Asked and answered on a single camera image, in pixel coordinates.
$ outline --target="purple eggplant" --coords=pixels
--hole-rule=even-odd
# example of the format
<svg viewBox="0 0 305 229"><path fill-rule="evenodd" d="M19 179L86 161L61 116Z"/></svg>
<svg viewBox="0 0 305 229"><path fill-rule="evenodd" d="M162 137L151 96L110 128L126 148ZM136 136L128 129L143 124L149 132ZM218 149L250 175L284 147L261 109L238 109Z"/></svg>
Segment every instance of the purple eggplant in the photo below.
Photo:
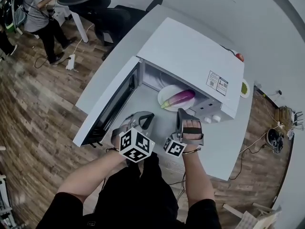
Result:
<svg viewBox="0 0 305 229"><path fill-rule="evenodd" d="M195 92L193 90L185 90L175 94L174 96L167 99L162 105L161 108L167 108L173 106L175 104L184 103L186 101L191 100L195 97Z"/></svg>

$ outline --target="open microwave door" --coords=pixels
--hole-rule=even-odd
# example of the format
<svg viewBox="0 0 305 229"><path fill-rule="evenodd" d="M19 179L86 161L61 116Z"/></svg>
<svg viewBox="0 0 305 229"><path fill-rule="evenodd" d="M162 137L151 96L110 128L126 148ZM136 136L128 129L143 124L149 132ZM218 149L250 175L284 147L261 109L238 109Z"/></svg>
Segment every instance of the open microwave door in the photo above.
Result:
<svg viewBox="0 0 305 229"><path fill-rule="evenodd" d="M139 85L140 59L133 56L102 93L76 134L77 146L99 143Z"/></svg>

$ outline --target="black and white marker cube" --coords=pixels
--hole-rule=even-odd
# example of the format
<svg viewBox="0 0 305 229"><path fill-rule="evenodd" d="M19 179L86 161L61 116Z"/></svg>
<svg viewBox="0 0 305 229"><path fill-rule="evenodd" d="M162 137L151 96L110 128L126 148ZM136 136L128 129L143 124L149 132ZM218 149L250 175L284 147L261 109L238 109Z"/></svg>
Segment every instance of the black and white marker cube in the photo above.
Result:
<svg viewBox="0 0 305 229"><path fill-rule="evenodd" d="M138 132L135 128L131 128L127 132L122 132L120 136L120 154L137 163L149 157L155 145L144 134Z"/></svg>
<svg viewBox="0 0 305 229"><path fill-rule="evenodd" d="M163 149L167 154L179 158L182 155L182 152L184 151L186 146L187 144L175 142L174 140L167 138Z"/></svg>

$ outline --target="person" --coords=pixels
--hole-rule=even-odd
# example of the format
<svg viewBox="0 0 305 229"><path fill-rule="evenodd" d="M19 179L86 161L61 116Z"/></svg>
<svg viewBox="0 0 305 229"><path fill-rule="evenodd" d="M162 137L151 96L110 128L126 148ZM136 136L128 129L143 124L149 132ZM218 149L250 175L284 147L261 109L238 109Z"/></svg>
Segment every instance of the person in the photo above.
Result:
<svg viewBox="0 0 305 229"><path fill-rule="evenodd" d="M52 0L23 0L23 6L28 15L24 29L34 35L38 35L42 39L48 61L50 64L55 64L63 57L64 52L55 54L54 37L63 49L72 44L76 37L70 40L66 38L57 20L46 9L46 5L50 1Z"/></svg>
<svg viewBox="0 0 305 229"><path fill-rule="evenodd" d="M183 121L187 127L199 128L195 121ZM184 152L196 150L188 145ZM99 193L92 214L82 215L86 198L125 157L108 151L70 174L58 189L37 229L48 228L152 228L201 227L220 229L214 190L205 173L198 152L183 155L189 211L186 223L177 220L178 203L171 187L163 180L159 158L155 153L144 160L143 174L136 163L109 177Z"/></svg>
<svg viewBox="0 0 305 229"><path fill-rule="evenodd" d="M13 46L10 43L4 28L5 25L2 17L2 9L0 9L0 48L5 53L5 55L12 55L16 51L18 46L17 44Z"/></svg>

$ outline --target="black chair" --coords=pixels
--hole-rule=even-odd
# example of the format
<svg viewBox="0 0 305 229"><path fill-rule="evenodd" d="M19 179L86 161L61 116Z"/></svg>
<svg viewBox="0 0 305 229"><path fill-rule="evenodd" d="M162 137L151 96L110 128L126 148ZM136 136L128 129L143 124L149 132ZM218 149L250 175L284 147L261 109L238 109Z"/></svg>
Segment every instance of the black chair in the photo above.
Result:
<svg viewBox="0 0 305 229"><path fill-rule="evenodd" d="M153 0L146 11L118 5L108 8L111 0L57 0L60 5L68 6L95 25L95 34L104 46L112 46L102 57L107 58L121 39L155 6L163 0ZM113 43L105 42L104 34L108 33Z"/></svg>

